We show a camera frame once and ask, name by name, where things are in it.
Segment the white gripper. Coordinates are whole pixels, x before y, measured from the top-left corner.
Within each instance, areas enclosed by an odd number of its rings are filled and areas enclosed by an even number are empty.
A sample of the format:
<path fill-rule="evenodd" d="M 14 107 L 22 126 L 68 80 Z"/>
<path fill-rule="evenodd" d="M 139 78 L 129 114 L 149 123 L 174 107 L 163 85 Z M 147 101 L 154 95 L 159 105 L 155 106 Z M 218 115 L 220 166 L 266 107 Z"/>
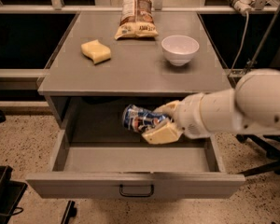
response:
<path fill-rule="evenodd" d="M 157 107 L 154 112 L 170 118 L 163 120 L 155 128 L 142 133 L 142 137 L 151 145 L 162 145 L 176 142 L 182 133 L 190 139 L 208 138 L 210 132 L 203 124 L 200 104 L 203 93 L 187 96 L 182 101 L 174 100 Z"/>

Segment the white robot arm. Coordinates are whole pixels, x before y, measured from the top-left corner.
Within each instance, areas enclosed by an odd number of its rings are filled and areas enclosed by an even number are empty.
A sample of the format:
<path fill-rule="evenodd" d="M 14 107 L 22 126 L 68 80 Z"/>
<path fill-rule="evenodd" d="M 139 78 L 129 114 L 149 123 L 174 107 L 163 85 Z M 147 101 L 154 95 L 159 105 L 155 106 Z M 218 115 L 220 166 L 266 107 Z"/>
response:
<path fill-rule="evenodd" d="M 156 111 L 168 118 L 143 133 L 152 145 L 173 143 L 182 135 L 198 139 L 220 132 L 280 135 L 280 71 L 254 70 L 233 89 L 192 94 Z"/>

